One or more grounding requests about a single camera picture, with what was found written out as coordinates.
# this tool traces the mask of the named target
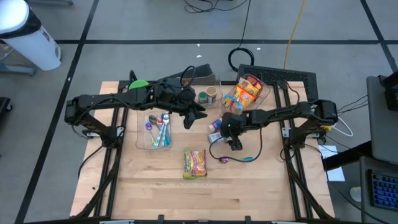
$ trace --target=wooden tabletop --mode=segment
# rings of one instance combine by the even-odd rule
[[[306,101],[302,82],[289,82],[299,92],[300,101]],[[116,93],[118,82],[103,82],[101,94]],[[203,86],[195,86],[198,93]],[[232,86],[223,86],[227,93]],[[283,92],[280,91],[282,106]],[[292,104],[297,95],[289,90]],[[260,109],[276,108],[274,91],[259,106]],[[262,154],[258,160],[250,163],[230,161],[222,164],[211,158],[208,153],[207,126],[221,117],[220,108],[206,110],[207,118],[196,120],[193,126],[183,128],[183,117],[171,115],[172,147],[165,151],[138,149],[142,138],[143,119],[148,114],[160,110],[129,110],[124,137],[123,152],[116,187],[113,219],[155,220],[165,215],[167,220],[243,220],[250,215],[253,220],[294,220],[292,198],[290,194],[286,164],[279,157],[282,138],[279,123],[271,123],[262,129]],[[105,125],[111,124],[113,110],[97,110],[95,117]],[[300,126],[305,119],[298,118],[295,124]],[[215,144],[212,152],[216,157],[231,156],[242,158],[256,156],[259,152],[259,131],[248,131],[239,137],[242,151],[232,151],[227,144]],[[316,140],[307,139],[307,144],[318,147]],[[101,145],[100,139],[88,141],[85,157]],[[185,180],[183,175],[183,151],[206,149],[208,176],[194,180]],[[306,147],[301,150],[308,189],[318,203],[334,216],[325,172],[319,152]],[[90,201],[98,188],[104,161],[103,149],[90,159],[81,171],[76,188],[71,215],[76,215]],[[303,197],[297,187],[301,214],[305,217]],[[108,192],[104,194],[103,208],[108,201]]]

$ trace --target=gray floor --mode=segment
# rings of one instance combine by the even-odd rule
[[[222,1],[228,8],[241,1]],[[44,27],[55,39],[80,39],[93,0],[75,0],[74,6],[31,1]],[[398,39],[394,0],[368,0],[380,30],[387,40]],[[188,14],[183,1],[99,0],[87,39],[239,39],[246,6],[231,12]],[[288,39],[300,9],[300,1],[252,0],[246,39]],[[377,40],[359,0],[308,0],[295,39]],[[43,145],[65,77],[77,45],[62,44],[63,62],[35,77],[0,75],[0,96],[12,99],[14,110],[0,132],[0,223],[12,223],[21,205],[39,152]],[[83,93],[96,94],[102,81],[127,79],[130,69],[138,78],[157,79],[182,71],[188,65],[209,63],[223,80],[234,80],[227,55],[236,44],[97,45],[83,47],[67,99]],[[286,45],[248,44],[256,65],[282,68]],[[389,45],[398,57],[398,45]],[[237,53],[234,63],[249,63]],[[377,45],[292,45],[288,69],[315,72],[320,98],[342,106],[366,94],[365,78],[389,75],[392,71]],[[353,138],[331,133],[347,146],[369,140],[366,108],[343,115]],[[76,173],[86,142],[63,122],[63,113],[50,146],[26,222],[67,218]],[[347,194],[359,185],[359,165],[343,168],[345,183],[334,183]],[[360,221],[359,212],[330,188],[336,216]]]

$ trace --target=keyboard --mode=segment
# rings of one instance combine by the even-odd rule
[[[368,180],[371,205],[398,211],[398,177],[368,170]]]

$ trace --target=white cable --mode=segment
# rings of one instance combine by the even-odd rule
[[[343,124],[346,126],[346,128],[347,128],[348,131],[349,131],[349,134],[347,134],[347,133],[343,132],[342,130],[336,128],[336,127],[335,127],[336,124],[335,124],[334,126],[332,126],[331,128],[335,129],[336,131],[340,132],[341,134],[344,134],[345,136],[353,137],[353,136],[354,136],[354,133],[352,132],[351,128],[348,127],[348,125],[343,121],[342,118],[338,117],[338,119],[339,119],[341,122],[343,122]]]

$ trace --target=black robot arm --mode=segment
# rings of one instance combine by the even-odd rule
[[[305,138],[309,134],[323,134],[325,130],[322,126],[333,125],[338,121],[336,104],[328,100],[317,100],[270,111],[247,110],[241,115],[225,113],[220,131],[223,137],[231,138],[229,145],[232,150],[241,150],[242,144],[238,136],[242,133],[264,128],[272,122],[293,118],[307,118],[307,121],[300,127],[284,130],[284,137],[290,145],[303,148]]]
[[[184,127],[189,129],[196,119],[205,118],[205,108],[195,102],[195,90],[182,86],[178,79],[163,79],[146,86],[132,88],[125,93],[81,95],[67,102],[65,122],[98,134],[104,146],[117,147],[124,127],[105,126],[92,115],[91,110],[125,107],[132,110],[160,108],[185,116]]]

